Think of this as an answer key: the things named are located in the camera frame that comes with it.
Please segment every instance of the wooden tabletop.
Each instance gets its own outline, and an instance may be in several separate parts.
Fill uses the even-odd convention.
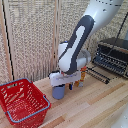
[[[49,78],[34,84],[52,103],[39,128],[110,128],[128,103],[128,80],[121,77],[106,85],[86,74],[84,86],[66,86],[61,100],[52,97]],[[0,128],[12,128],[1,107]]]

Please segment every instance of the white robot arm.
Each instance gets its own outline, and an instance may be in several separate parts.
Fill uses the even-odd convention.
[[[58,64],[61,71],[70,75],[90,62],[89,53],[81,52],[83,44],[87,38],[112,20],[122,3],[123,0],[90,1],[70,40],[58,46]]]

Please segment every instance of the cable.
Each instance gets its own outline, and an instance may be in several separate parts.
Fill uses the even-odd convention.
[[[123,27],[123,25],[124,25],[124,23],[125,23],[125,20],[127,19],[127,16],[128,16],[128,12],[127,12],[127,14],[126,14],[126,16],[125,16],[125,18],[124,18],[122,24],[121,24],[121,27],[120,27],[120,30],[119,30],[119,32],[118,32],[118,34],[117,34],[116,40],[115,40],[115,42],[114,42],[114,44],[113,44],[111,50],[110,50],[109,53],[107,54],[107,56],[109,56],[110,53],[112,52],[112,50],[114,49],[114,46],[115,46],[115,44],[116,44],[116,42],[117,42],[117,40],[118,40],[118,37],[119,37],[120,32],[121,32],[121,30],[122,30],[122,27]]]

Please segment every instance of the beige woven screen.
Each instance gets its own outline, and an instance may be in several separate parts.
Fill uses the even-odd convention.
[[[6,0],[4,4],[15,79],[47,77],[52,70],[55,0]]]
[[[69,40],[71,34],[78,21],[84,14],[90,0],[62,0],[61,15],[60,15],[60,29],[59,29],[59,43],[65,40]],[[119,31],[120,25],[128,11],[128,0],[124,0],[118,14],[113,18],[110,24],[102,28],[86,41],[84,48],[88,49],[92,58],[95,53],[97,42],[101,39],[116,37]],[[121,31],[120,38],[125,37],[128,28],[128,19],[124,24]]]
[[[0,1],[0,84],[4,84],[12,80],[11,63],[6,34],[3,7]]]

